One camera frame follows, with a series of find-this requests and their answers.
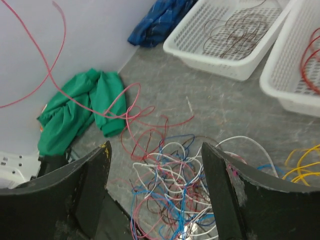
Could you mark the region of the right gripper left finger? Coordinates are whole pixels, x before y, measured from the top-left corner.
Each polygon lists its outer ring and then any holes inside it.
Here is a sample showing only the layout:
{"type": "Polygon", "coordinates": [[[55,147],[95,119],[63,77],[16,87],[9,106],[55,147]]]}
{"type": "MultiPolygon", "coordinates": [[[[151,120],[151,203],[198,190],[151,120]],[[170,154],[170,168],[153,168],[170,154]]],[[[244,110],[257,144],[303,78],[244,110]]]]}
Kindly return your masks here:
{"type": "Polygon", "coordinates": [[[81,159],[0,191],[2,240],[92,240],[111,165],[109,141],[81,159]]]}

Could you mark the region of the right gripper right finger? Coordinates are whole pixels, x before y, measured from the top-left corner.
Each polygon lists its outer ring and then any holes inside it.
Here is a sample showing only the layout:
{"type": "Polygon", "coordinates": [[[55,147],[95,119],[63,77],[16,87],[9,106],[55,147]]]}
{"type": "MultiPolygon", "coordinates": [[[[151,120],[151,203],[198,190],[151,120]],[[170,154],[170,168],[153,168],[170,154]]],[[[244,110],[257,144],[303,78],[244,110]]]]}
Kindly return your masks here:
{"type": "Polygon", "coordinates": [[[204,174],[220,240],[318,240],[320,189],[282,180],[204,142],[204,174]]]}

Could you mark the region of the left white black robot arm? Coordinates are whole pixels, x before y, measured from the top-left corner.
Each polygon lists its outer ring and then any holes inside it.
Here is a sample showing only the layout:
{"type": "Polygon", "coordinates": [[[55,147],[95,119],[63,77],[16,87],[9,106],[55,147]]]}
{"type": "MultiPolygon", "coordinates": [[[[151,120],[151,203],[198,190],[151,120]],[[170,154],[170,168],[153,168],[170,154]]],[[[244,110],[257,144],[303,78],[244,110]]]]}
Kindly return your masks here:
{"type": "Polygon", "coordinates": [[[14,189],[17,186],[51,173],[70,161],[71,153],[41,156],[38,152],[31,155],[0,153],[0,188],[14,189]]]}

